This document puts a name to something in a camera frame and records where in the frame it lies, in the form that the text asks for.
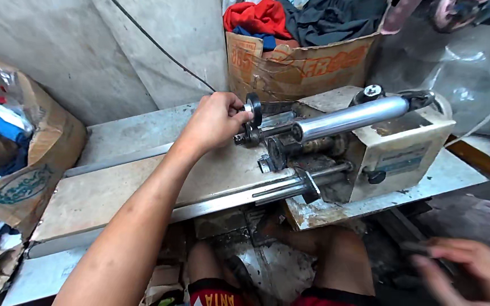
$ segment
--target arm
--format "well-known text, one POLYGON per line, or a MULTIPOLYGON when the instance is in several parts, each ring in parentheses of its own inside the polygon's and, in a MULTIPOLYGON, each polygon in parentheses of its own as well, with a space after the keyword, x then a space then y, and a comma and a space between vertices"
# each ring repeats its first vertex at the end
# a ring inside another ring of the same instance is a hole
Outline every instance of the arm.
POLYGON ((53 305, 132 305, 143 298, 182 184, 203 154, 253 116, 231 93, 204 96, 179 139, 78 262, 53 305))

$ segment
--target gray wall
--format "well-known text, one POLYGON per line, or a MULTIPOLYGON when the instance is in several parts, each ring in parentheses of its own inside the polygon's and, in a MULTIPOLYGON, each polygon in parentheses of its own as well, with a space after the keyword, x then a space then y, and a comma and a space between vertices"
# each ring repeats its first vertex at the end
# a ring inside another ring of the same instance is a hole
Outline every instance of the gray wall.
MULTIPOLYGON (((170 54, 227 90, 220 0, 120 0, 170 54)), ((86 125, 199 101, 210 91, 110 0, 0 0, 0 59, 86 125)))

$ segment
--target red shorts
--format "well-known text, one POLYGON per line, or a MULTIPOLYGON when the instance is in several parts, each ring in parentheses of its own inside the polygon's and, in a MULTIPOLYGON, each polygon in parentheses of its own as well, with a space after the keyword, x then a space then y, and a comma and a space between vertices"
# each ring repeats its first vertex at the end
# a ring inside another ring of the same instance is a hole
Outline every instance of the red shorts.
MULTIPOLYGON (((248 306, 240 289, 218 278, 204 278, 188 285, 191 306, 248 306)), ((292 306, 377 306, 373 296, 336 289, 311 287, 292 306)))

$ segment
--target forearm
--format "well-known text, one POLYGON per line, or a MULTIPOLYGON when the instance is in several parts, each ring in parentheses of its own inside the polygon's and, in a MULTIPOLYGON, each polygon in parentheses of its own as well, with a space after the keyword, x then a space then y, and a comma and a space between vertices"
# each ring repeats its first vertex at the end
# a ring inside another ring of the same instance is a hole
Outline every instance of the forearm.
POLYGON ((201 155, 186 141, 172 146, 80 260, 55 304, 137 305, 179 191, 201 155))

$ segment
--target hand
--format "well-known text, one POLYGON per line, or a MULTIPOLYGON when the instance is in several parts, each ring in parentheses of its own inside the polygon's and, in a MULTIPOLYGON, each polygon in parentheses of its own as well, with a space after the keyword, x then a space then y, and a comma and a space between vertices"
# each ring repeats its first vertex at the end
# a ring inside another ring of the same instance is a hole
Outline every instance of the hand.
POLYGON ((202 97, 178 141, 201 155, 223 146, 239 132, 243 123, 253 118, 251 112, 238 113, 242 107, 243 102, 233 93, 217 92, 202 97))
POLYGON ((473 277, 477 278, 486 295, 486 302, 467 301, 460 295, 447 275, 431 259, 414 255, 412 260, 423 275, 432 294, 443 305, 490 305, 490 247, 480 242, 463 239, 435 238, 429 241, 429 252, 433 258, 444 258, 457 262, 473 277))

